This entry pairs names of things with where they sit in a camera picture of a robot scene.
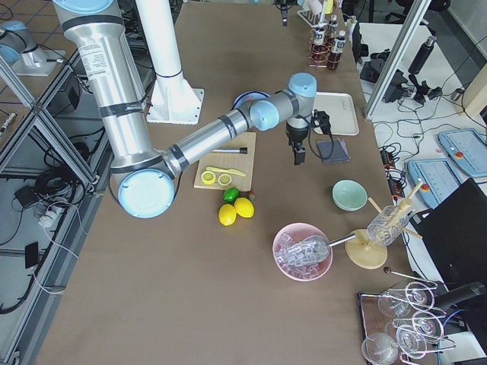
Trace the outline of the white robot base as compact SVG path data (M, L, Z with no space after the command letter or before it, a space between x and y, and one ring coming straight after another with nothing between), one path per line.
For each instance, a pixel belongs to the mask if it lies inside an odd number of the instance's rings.
M204 90L184 78L169 2L140 2L138 11L156 75L148 121L197 124Z

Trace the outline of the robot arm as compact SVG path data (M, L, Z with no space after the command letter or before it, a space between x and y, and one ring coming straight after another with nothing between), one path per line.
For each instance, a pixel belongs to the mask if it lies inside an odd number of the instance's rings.
M198 120L202 90L183 76L170 6L166 1L137 2L156 74L154 102L142 106L142 88L126 42L125 26L115 1L57 1L65 37L77 47L114 154L112 174L118 201L130 215L152 218L173 203L173 181L214 149L248 129L266 131L281 122L309 121L317 80L300 72L270 97L251 100L203 126L168 149L151 144L146 122Z

